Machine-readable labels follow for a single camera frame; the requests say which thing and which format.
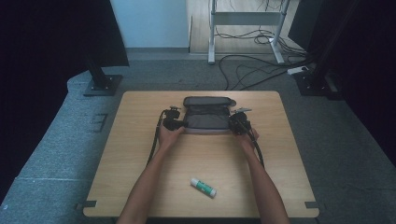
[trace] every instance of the white wall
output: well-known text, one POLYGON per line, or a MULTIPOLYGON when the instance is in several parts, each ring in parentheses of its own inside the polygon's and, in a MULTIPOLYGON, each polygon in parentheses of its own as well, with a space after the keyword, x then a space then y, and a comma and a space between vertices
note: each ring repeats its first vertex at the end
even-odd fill
POLYGON ((187 48, 186 0, 111 0, 125 48, 187 48))

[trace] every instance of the hand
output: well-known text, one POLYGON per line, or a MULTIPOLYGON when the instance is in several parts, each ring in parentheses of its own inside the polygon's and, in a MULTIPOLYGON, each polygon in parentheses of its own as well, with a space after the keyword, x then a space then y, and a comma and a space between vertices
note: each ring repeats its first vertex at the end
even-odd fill
MULTIPOLYGON (((260 135, 257 133, 257 131, 252 128, 251 131, 253 132, 254 139, 259 139, 260 135)), ((236 140, 238 141, 239 145, 241 145, 242 149, 244 150, 253 150, 254 145, 251 142, 250 137, 248 136, 247 133, 244 134, 234 134, 236 140)))
POLYGON ((177 141, 178 136, 181 133, 184 133, 184 131, 185 131, 184 127, 181 127, 174 131, 169 131, 163 126, 163 121, 162 121, 160 126, 160 137, 159 137, 160 148, 166 150, 171 148, 177 141))

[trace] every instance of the gray carpet floor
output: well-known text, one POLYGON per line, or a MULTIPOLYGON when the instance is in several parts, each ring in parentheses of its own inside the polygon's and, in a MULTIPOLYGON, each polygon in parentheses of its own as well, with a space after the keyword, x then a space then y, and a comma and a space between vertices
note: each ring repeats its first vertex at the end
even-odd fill
MULTIPOLYGON (((240 64, 263 66, 238 58, 224 62, 230 88, 238 82, 236 71, 239 76, 251 71, 246 66, 237 67, 240 64)), ((115 96, 84 97, 91 80, 88 72, 68 81, 64 104, 1 205, 0 223, 114 223, 114 218, 84 217, 77 205, 88 196, 122 94, 222 91, 226 87, 219 61, 208 65, 206 60, 192 60, 191 56, 178 60, 133 59, 130 67, 104 71, 123 75, 115 96)), ((243 85, 269 76, 252 73, 243 85)), ((346 102, 301 96, 295 80, 287 74, 248 90, 279 92, 319 205, 317 218, 292 218, 291 223, 396 223, 396 169, 346 102)), ((259 221, 151 218, 148 223, 259 221)))

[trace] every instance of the forearm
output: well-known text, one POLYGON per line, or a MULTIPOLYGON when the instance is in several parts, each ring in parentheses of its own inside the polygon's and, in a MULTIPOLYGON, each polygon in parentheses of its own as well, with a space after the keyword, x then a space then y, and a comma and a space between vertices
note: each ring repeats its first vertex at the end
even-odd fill
POLYGON ((117 223, 146 223, 161 175, 166 150, 161 147, 139 176, 117 223))
POLYGON ((253 148, 244 148, 262 223, 290 223, 279 192, 253 148))

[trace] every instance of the white metal stand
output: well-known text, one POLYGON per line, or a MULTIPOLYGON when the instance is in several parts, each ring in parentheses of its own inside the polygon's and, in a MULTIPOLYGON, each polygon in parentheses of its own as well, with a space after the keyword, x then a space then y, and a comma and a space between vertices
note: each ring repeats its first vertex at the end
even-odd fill
POLYGON ((280 12, 217 12, 216 1, 212 1, 210 11, 209 64, 215 63, 215 26, 216 25, 277 25, 274 38, 270 38, 271 48, 278 63, 284 63, 277 42, 289 7, 289 1, 283 3, 280 12))

